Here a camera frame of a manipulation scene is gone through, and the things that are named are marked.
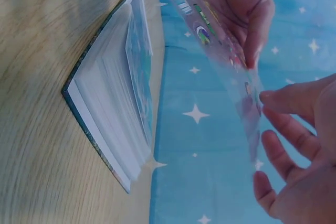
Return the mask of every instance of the wooden table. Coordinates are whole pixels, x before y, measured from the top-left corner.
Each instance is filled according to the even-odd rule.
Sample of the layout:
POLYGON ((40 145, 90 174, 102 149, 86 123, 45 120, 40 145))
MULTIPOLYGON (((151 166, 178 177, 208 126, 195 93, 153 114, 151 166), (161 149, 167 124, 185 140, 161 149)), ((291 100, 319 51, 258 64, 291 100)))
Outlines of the wooden table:
MULTIPOLYGON (((151 169, 127 195, 60 94, 118 1, 0 0, 0 223, 148 223, 151 169)), ((161 14, 145 3, 157 108, 161 14)))

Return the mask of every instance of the open book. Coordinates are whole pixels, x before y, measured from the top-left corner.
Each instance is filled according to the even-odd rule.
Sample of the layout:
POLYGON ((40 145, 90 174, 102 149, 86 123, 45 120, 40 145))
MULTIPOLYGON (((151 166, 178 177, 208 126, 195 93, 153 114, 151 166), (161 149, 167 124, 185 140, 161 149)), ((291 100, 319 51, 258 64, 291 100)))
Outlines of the open book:
POLYGON ((127 192, 151 154, 152 54, 144 1, 122 0, 62 90, 88 139, 127 192))

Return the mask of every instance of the fabric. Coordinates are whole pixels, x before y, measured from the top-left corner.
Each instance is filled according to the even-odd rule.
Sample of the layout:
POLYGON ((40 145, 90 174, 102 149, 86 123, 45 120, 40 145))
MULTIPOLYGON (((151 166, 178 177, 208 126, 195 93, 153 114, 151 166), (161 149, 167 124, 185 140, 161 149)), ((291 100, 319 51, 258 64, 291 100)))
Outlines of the fabric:
MULTIPOLYGON (((160 1, 166 50, 150 224, 280 223, 254 199, 248 145, 228 93, 177 11, 160 1)), ((276 15, 259 62, 264 88, 334 73, 336 0, 274 1, 276 15)), ((261 129, 272 129, 265 118, 261 129)), ((281 140, 299 165, 308 165, 281 140)), ((262 147, 254 169, 266 172, 276 191, 284 186, 262 147)))

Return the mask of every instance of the fingernail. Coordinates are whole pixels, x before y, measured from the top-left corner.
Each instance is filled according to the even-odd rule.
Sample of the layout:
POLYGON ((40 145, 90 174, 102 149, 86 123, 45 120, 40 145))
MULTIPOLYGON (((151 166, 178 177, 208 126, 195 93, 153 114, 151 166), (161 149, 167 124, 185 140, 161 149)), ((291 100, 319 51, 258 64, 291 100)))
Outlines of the fingernail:
POLYGON ((264 99, 269 98, 273 94, 274 94, 274 91, 272 91, 272 90, 262 91, 259 95, 259 98, 260 98, 261 101, 263 101, 264 99))

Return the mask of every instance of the hand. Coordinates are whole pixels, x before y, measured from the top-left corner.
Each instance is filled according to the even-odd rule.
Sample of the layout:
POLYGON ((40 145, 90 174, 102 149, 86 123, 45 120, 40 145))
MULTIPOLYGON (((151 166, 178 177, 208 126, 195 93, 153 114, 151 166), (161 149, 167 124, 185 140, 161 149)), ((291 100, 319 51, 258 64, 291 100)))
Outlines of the hand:
POLYGON ((238 39, 248 68, 255 68, 275 12, 273 0, 207 0, 238 39))
POLYGON ((307 169, 299 167, 276 133, 264 132, 267 157, 286 186, 277 195, 267 175, 257 172, 254 190, 259 204, 286 224, 336 223, 336 74, 278 91, 264 91, 260 99, 272 125, 311 164, 307 169), (297 114, 314 126, 317 136, 289 114, 297 114))

